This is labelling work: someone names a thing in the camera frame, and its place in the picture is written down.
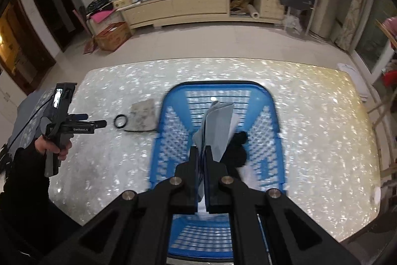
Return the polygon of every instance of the metal screw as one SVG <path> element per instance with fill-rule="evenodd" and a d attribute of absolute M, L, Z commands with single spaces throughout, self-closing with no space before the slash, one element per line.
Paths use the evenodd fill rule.
<path fill-rule="evenodd" d="M 134 199 L 134 196 L 135 196 L 135 192 L 132 190 L 124 191 L 122 194 L 122 198 L 124 200 L 132 200 L 132 199 Z"/>
<path fill-rule="evenodd" d="M 173 186 L 178 186 L 182 183 L 182 179 L 178 178 L 177 176 L 172 177 L 169 182 L 173 185 Z"/>
<path fill-rule="evenodd" d="M 233 183 L 233 178 L 229 175 L 223 176 L 222 177 L 222 183 L 223 184 L 232 184 Z"/>
<path fill-rule="evenodd" d="M 270 189 L 269 196 L 272 197 L 273 199 L 277 199 L 281 197 L 281 192 L 279 189 Z"/>

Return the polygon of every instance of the tile floor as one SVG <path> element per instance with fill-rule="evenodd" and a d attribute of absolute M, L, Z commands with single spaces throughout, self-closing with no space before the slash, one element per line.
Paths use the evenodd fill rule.
<path fill-rule="evenodd" d="M 336 69 L 338 62 L 353 64 L 348 54 L 308 37 L 295 38 L 267 24 L 198 23 L 154 30 L 141 28 L 116 52 L 83 55 L 85 34 L 56 57 L 56 65 L 41 87 L 57 82 L 80 83 L 90 70 L 124 63 L 192 57 L 241 57 L 306 63 Z"/>

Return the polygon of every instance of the floral curtain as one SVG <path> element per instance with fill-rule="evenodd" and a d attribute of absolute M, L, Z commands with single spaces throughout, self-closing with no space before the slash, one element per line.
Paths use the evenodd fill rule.
<path fill-rule="evenodd" d="M 336 38 L 336 45 L 348 51 L 361 19 L 366 0 L 351 0 L 349 11 L 342 26 L 341 33 Z"/>

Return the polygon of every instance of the finger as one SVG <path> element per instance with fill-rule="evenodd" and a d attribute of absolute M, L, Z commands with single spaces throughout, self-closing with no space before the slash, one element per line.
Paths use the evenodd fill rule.
<path fill-rule="evenodd" d="M 63 149 L 59 152 L 59 155 L 68 155 L 69 154 L 69 150 L 68 149 Z"/>
<path fill-rule="evenodd" d="M 46 150 L 49 150 L 50 152 L 54 154 L 58 154 L 60 152 L 60 149 L 58 146 L 56 146 L 53 142 L 50 141 L 45 141 L 44 148 Z"/>

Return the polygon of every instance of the black cloth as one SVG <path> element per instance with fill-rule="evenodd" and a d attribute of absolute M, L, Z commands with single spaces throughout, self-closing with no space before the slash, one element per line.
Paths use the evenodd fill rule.
<path fill-rule="evenodd" d="M 241 180 L 241 177 L 236 168 L 244 166 L 247 161 L 247 152 L 243 146 L 247 140 L 248 136 L 246 132 L 235 133 L 220 161 L 226 165 L 228 174 L 239 180 Z"/>
<path fill-rule="evenodd" d="M 36 151 L 34 141 L 18 149 L 0 194 L 1 218 L 10 240 L 19 250 L 31 248 L 42 255 L 80 228 L 49 200 L 50 180 L 44 176 L 44 169 L 45 156 Z"/>

